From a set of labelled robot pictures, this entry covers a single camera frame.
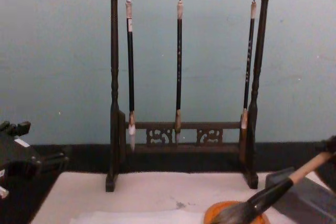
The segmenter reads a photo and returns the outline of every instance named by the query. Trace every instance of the light blue wall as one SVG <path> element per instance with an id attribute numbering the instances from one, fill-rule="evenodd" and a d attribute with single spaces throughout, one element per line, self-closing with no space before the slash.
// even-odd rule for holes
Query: light blue wall
<path id="1" fill-rule="evenodd" d="M 183 1 L 182 120 L 239 121 L 251 0 Z M 258 142 L 336 133 L 335 3 L 269 1 Z M 124 4 L 120 0 L 119 105 L 128 115 Z M 175 118 L 176 5 L 133 0 L 139 121 Z M 1 0 L 0 120 L 31 121 L 24 137 L 30 144 L 108 143 L 109 20 L 110 0 Z M 227 132 L 226 140 L 237 135 Z M 144 134 L 137 137 L 142 141 Z"/>

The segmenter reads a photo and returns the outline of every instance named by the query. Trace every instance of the carved wooden panel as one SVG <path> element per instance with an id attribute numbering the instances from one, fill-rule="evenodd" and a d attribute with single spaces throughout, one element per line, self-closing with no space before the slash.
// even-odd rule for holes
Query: carved wooden panel
<path id="1" fill-rule="evenodd" d="M 223 144 L 223 129 L 202 130 L 197 129 L 197 145 Z"/>
<path id="2" fill-rule="evenodd" d="M 173 144 L 173 129 L 147 129 L 147 145 Z"/>

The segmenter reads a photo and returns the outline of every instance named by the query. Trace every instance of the calligraphy brush rack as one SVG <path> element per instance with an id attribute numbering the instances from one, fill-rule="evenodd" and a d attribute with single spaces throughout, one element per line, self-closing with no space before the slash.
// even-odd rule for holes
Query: calligraphy brush rack
<path id="1" fill-rule="evenodd" d="M 196 130 L 194 143 L 178 143 L 173 141 L 174 122 L 136 122 L 136 128 L 146 130 L 146 144 L 136 144 L 135 153 L 234 153 L 239 158 L 241 171 L 250 188 L 258 187 L 258 176 L 254 169 L 255 132 L 257 122 L 257 97 L 259 77 L 265 41 L 267 6 L 269 0 L 261 0 L 259 26 L 254 58 L 251 100 L 247 108 L 248 85 L 250 76 L 251 50 L 248 50 L 247 72 L 245 81 L 244 112 L 237 122 L 181 122 L 181 130 Z M 106 191 L 114 191 L 120 166 L 132 150 L 126 144 L 128 122 L 118 105 L 118 0 L 111 0 L 111 96 L 110 111 L 110 169 L 106 178 Z M 223 130 L 239 129 L 237 144 L 223 142 Z"/>

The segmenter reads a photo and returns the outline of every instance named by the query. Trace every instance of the stand base foot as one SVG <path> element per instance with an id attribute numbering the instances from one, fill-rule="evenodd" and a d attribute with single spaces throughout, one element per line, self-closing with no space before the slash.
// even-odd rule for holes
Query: stand base foot
<path id="1" fill-rule="evenodd" d="M 106 176 L 105 190 L 106 190 L 107 193 L 114 192 L 114 189 L 116 188 L 115 184 L 117 182 L 117 178 L 118 178 L 118 174 L 115 174 L 114 176 L 111 176 L 110 174 L 108 174 Z"/>
<path id="2" fill-rule="evenodd" d="M 244 167 L 243 175 L 249 188 L 258 189 L 259 178 L 255 171 L 248 170 Z"/>

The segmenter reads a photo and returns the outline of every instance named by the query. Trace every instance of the orange dish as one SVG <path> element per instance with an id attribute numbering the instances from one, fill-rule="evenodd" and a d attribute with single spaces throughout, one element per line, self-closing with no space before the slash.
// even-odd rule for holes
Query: orange dish
<path id="1" fill-rule="evenodd" d="M 239 201 L 225 201 L 213 204 L 208 210 L 205 212 L 204 216 L 204 224 L 210 224 L 211 221 L 226 207 L 230 207 L 232 205 L 240 203 Z M 267 216 L 262 214 L 258 216 L 251 224 L 270 224 Z"/>

